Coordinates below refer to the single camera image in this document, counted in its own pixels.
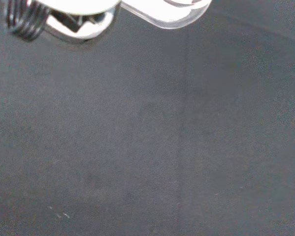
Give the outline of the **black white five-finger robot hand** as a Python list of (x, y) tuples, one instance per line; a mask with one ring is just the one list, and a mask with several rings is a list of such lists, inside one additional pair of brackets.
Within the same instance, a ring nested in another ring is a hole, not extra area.
[(25, 42), (46, 34), (73, 45), (104, 35), (119, 13), (119, 0), (5, 0), (6, 31)]

